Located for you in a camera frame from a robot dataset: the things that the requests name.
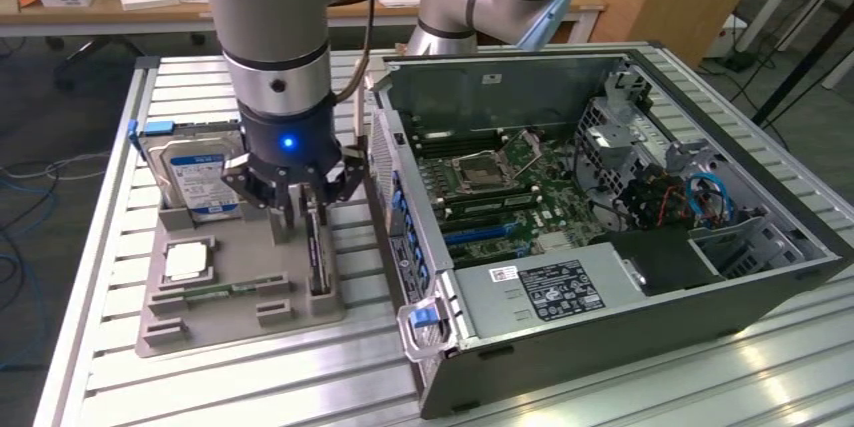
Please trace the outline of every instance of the aluminum extrusion table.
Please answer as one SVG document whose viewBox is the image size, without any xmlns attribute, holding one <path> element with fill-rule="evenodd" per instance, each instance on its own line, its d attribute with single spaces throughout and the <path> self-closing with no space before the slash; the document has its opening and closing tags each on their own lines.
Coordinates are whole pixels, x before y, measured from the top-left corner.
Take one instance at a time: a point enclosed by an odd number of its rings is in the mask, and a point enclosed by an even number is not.
<svg viewBox="0 0 854 427">
<path fill-rule="evenodd" d="M 625 48 L 628 44 L 612 44 Z M 574 47 L 557 47 L 573 51 Z M 645 55 L 828 224 L 854 243 L 854 211 L 666 51 Z M 377 55 L 392 54 L 379 51 Z M 358 53 L 333 58 L 335 88 Z M 698 135 L 665 98 L 653 111 Z M 337 128 L 353 140 L 353 103 Z M 335 207 L 346 319 L 315 330 L 141 359 L 134 353 L 161 194 L 126 136 L 137 118 L 234 118 L 219 57 L 143 59 L 114 145 L 37 425 L 854 425 L 854 270 L 738 335 L 434 421 L 418 417 L 365 194 Z"/>
</svg>

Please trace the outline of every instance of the blue cable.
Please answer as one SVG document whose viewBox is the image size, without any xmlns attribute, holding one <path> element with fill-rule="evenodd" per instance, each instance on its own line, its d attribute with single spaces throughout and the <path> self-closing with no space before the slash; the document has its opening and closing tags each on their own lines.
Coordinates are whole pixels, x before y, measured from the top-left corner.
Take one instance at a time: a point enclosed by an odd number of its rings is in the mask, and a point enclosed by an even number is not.
<svg viewBox="0 0 854 427">
<path fill-rule="evenodd" d="M 724 199 L 722 201 L 726 206 L 726 212 L 730 217 L 730 220 L 733 220 L 736 218 L 736 209 L 733 207 L 733 201 L 730 200 L 730 196 L 726 193 L 726 185 L 724 184 L 724 181 L 717 175 L 706 172 L 700 172 L 692 175 L 692 177 L 689 177 L 689 181 L 685 183 L 685 194 L 688 195 L 688 198 L 689 198 L 689 205 L 692 206 L 692 210 L 700 216 L 705 214 L 704 209 L 701 208 L 700 204 L 697 203 L 697 200 L 694 199 L 694 190 L 692 187 L 692 182 L 701 179 L 708 180 L 709 182 L 716 184 L 716 186 L 718 187 L 718 190 L 721 191 L 721 197 Z"/>
<path fill-rule="evenodd" d="M 27 346 L 15 355 L 13 355 L 13 357 L 10 357 L 3 363 L 0 363 L 0 371 L 3 371 L 11 365 L 15 365 L 15 363 L 22 358 L 25 358 L 27 354 L 30 354 L 30 352 L 39 346 L 39 344 L 45 340 L 45 337 L 47 335 L 49 316 L 45 309 L 45 295 L 42 294 L 39 279 L 37 278 L 37 273 L 34 272 L 33 268 L 27 263 L 22 262 L 19 258 L 15 256 L 0 254 L 0 258 L 11 260 L 22 267 L 22 271 L 23 271 L 22 275 L 25 275 L 30 279 L 30 285 L 33 288 L 34 296 L 37 297 L 37 310 L 39 311 L 39 317 L 42 320 L 41 326 L 39 326 L 39 333 L 37 334 L 34 339 L 30 341 Z"/>
<path fill-rule="evenodd" d="M 33 224 L 30 224 L 18 232 L 10 232 L 10 237 L 17 239 L 23 235 L 27 235 L 34 229 L 37 229 L 42 225 L 42 223 L 49 219 L 49 217 L 54 214 L 54 209 L 57 208 L 57 195 L 54 195 L 54 192 L 51 192 L 50 190 L 31 189 L 27 187 L 22 187 L 21 185 L 11 183 L 6 179 L 0 179 L 0 184 L 6 185 L 10 189 L 17 190 L 19 192 L 26 192 L 29 194 L 42 194 L 49 196 L 50 203 L 47 208 L 45 209 L 45 212 L 42 213 L 42 216 L 39 217 L 39 220 L 37 220 Z"/>
</svg>

